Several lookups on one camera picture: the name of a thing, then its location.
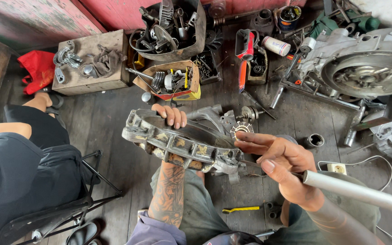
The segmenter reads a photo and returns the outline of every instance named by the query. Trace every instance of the gray shorts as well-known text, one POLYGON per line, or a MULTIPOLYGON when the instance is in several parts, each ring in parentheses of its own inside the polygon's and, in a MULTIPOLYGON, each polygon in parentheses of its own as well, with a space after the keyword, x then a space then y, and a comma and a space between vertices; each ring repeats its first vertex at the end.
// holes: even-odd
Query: gray shorts
MULTIPOLYGON (((160 169, 152 176, 152 194, 155 193, 157 188, 159 171, 160 169)), ((362 182, 350 176, 334 172, 322 173, 365 186, 362 182)), ((378 207, 338 196, 328 191, 323 190, 323 193, 370 231, 376 232, 376 225, 380 219, 378 207)), ((289 227, 280 228, 265 240, 264 244, 329 244, 305 210, 298 205, 293 203, 290 205, 288 222, 289 227)), ((200 245, 217 235, 231 231, 215 210, 202 179, 193 170, 186 170, 184 177, 184 214, 179 229, 186 234, 188 245, 200 245)))

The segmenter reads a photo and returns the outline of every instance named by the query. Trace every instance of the power strip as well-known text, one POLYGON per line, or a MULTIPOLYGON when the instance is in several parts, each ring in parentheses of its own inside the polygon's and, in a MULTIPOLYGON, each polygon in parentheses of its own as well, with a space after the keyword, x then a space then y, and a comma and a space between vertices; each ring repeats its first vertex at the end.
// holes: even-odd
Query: power strip
POLYGON ((345 164, 328 164, 328 171, 347 175, 345 164))

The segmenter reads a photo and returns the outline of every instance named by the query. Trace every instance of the person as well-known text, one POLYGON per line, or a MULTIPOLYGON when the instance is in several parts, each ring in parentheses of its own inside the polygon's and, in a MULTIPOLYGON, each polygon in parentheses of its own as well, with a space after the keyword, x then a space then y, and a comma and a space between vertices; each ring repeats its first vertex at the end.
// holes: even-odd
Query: person
MULTIPOLYGON (((186 124, 181 116, 182 125, 186 124)), ((232 231, 216 212, 200 172, 162 161, 152 177, 153 198, 127 245, 377 245, 378 207, 307 186, 291 172, 316 172, 313 154, 293 142, 273 135, 237 132, 235 146, 244 153, 261 155, 264 172, 279 183, 285 202, 285 225, 262 242, 254 235, 232 231)), ((338 173, 325 174, 362 184, 338 173)))
MULTIPOLYGON (((70 145, 68 131, 57 119, 62 103, 59 96, 37 92, 24 105, 4 108, 7 122, 0 123, 0 230, 11 220, 78 200, 84 188, 82 180, 90 184, 91 172, 82 165, 81 153, 70 145)), ((25 235, 12 234, 0 242, 10 244, 25 235)))

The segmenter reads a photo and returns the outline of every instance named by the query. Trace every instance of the wooden floor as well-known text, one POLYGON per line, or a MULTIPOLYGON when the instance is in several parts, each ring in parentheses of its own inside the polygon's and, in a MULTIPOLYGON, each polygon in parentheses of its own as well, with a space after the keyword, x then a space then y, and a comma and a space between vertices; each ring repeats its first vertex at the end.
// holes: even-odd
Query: wooden floor
MULTIPOLYGON (((186 112, 205 106, 221 104, 223 111, 233 109, 240 114, 241 108, 250 102, 238 94, 238 58, 234 55, 235 33, 238 27, 224 27, 225 42, 222 47, 223 82, 217 82, 201 87, 202 96, 197 101, 182 102, 181 107, 186 112)), ((290 61, 270 53, 270 74, 282 64, 290 61)), ((5 103, 22 104, 28 97, 23 97, 20 82, 20 69, 17 64, 11 64, 5 77, 0 94, 0 121, 2 106, 5 103)), ((265 94, 264 86, 246 86, 268 108, 273 94, 277 89, 279 77, 274 77, 269 84, 269 94, 265 94)), ((150 188, 151 176, 160 166, 160 160, 147 155, 141 148, 122 138, 125 121, 133 109, 149 109, 150 106, 141 100, 142 91, 137 86, 112 91, 97 92, 86 95, 65 97, 61 109, 63 120, 70 135, 71 143, 81 153, 86 154, 101 149, 104 156, 101 159, 99 172, 105 175, 114 185, 121 188, 125 196, 112 201, 104 207, 88 215, 88 219, 102 220, 103 230, 100 234, 104 244, 125 244, 137 223, 137 210, 147 208, 152 199, 150 188)), ((312 150, 316 163, 318 161, 333 161, 356 163, 379 152, 375 148, 347 155, 353 149, 370 144, 370 131, 365 130, 357 135, 352 148, 342 147, 352 113, 312 98, 286 91, 277 106, 272 111, 277 120, 272 120, 266 114, 253 125, 255 131, 267 134, 287 134, 298 141, 312 133, 324 136, 324 146, 312 150)), ((261 174, 260 169, 248 169, 249 172, 261 174)), ((362 164, 358 167, 347 167, 348 175, 353 176, 369 187, 379 189, 388 180, 388 168, 383 161, 377 160, 362 164)), ((206 187, 211 194, 215 208, 221 214, 225 207, 260 206, 264 202, 282 203, 277 184, 269 177, 242 176, 239 184, 231 185, 226 176, 206 176, 206 187)), ((392 194, 392 182, 384 190, 392 194)), ((95 187, 94 198, 113 195, 111 188, 101 183, 95 187)), ((392 212, 381 210, 382 218, 378 225, 392 235, 392 212)), ((237 211, 231 214, 221 214, 232 230, 240 230, 252 234, 281 227, 279 220, 270 219, 263 210, 237 211)), ((41 242, 41 245, 61 245, 70 231, 53 236, 41 242)), ((389 237, 378 231, 378 236, 386 243, 392 244, 389 237)))

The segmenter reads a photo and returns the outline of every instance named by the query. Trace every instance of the black shorts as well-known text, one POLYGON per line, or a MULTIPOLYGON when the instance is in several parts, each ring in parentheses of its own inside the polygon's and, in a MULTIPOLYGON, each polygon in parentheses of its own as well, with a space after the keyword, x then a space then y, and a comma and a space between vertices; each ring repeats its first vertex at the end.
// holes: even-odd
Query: black shorts
POLYGON ((6 105, 7 122, 31 125, 30 141, 40 149, 69 145, 69 134, 54 117, 25 105, 6 105))

